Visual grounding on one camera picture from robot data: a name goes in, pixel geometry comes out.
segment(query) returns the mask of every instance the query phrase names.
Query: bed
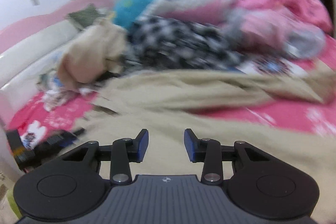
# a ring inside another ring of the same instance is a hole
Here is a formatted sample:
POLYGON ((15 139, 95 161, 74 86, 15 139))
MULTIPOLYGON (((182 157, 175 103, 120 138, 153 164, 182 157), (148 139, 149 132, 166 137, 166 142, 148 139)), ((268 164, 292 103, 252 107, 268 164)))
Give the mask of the bed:
MULTIPOLYGON (((249 3, 251 2, 248 0, 240 2, 243 6, 248 6, 249 3)), ((64 17, 88 4, 108 10, 113 6, 111 0, 73 0, 49 15, 21 20, 0 32, 0 40, 6 41, 0 47, 0 66, 11 68, 4 70, 0 78, 0 118, 3 130, 17 128, 20 135, 24 135, 29 126, 34 124, 40 139, 43 139, 54 129, 71 130, 75 120, 92 109, 91 102, 97 96, 95 93, 86 97, 77 95, 65 105, 47 112, 41 101, 43 93, 36 87, 36 78, 41 69, 52 63, 55 56, 64 52, 70 41, 79 34, 79 30, 64 17)), ((305 11, 299 12, 302 18, 306 17, 305 11)), ((314 21, 313 23, 327 31, 332 29, 330 18, 323 9, 319 11, 319 16, 310 17, 308 20, 314 21)), ((326 35, 326 46, 319 59, 330 68, 336 69, 336 40, 329 35, 326 35)), ((314 68, 315 61, 285 61, 288 68, 286 73, 304 75, 314 68)), ((245 64, 239 70, 244 73, 260 73, 255 63, 245 64)), ((305 134, 328 136, 336 135, 335 110, 335 101, 327 105, 318 105, 279 99, 267 105, 206 109, 195 114, 214 118, 214 123, 217 119, 244 121, 305 134)), ((2 151, 6 154, 4 157, 7 159, 7 173, 16 181, 20 173, 15 169, 11 155, 5 152, 5 142, 2 142, 2 145, 2 151)))

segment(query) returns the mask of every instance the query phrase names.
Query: gray cloth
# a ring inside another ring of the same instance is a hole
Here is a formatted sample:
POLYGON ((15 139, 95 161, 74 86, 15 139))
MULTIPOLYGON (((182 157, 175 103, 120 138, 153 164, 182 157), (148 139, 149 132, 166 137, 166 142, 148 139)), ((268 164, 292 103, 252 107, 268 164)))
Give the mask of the gray cloth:
POLYGON ((272 54, 290 59, 310 59, 325 46, 323 31, 297 21, 287 9, 234 9, 221 28, 223 40, 233 51, 272 54))
POLYGON ((230 70, 244 60, 216 27, 176 19, 144 17, 133 24, 129 41, 124 75, 144 69, 230 70))

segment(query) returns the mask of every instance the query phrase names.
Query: pile of clothes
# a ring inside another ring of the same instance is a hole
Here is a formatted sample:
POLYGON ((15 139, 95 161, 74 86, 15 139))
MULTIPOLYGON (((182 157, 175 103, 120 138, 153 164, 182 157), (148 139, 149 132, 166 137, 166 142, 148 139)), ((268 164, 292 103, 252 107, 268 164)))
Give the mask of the pile of clothes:
POLYGON ((172 69, 246 73, 241 68, 255 60, 260 73, 287 73, 287 60, 315 58, 325 47, 325 33, 332 31, 319 0, 141 3, 121 0, 111 21, 98 18, 71 42, 56 70, 45 76, 52 83, 44 88, 47 111, 96 90, 92 85, 105 72, 121 77, 172 69))

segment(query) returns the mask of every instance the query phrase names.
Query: grooved plate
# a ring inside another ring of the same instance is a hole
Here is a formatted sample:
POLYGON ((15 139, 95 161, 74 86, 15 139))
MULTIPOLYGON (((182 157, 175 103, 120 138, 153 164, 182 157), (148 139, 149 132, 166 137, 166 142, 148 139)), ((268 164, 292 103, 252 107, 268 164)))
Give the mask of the grooved plate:
MULTIPOLYGON (((20 224, 42 224, 28 218, 20 224)), ((140 175, 128 186, 111 190, 93 212, 63 224, 316 224, 305 217, 270 221, 245 213, 221 188, 201 184, 195 175, 140 175)))

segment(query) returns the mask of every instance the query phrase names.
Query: metal screw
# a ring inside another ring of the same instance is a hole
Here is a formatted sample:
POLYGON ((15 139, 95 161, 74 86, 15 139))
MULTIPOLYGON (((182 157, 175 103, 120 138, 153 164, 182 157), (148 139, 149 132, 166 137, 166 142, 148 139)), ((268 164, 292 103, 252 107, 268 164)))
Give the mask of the metal screw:
POLYGON ((128 175, 126 174, 116 174, 112 177, 112 179, 116 182, 125 182, 128 180, 128 175))
POLYGON ((209 173, 204 176, 204 179, 207 181, 214 182, 219 181, 221 179, 221 176, 215 173, 209 173))

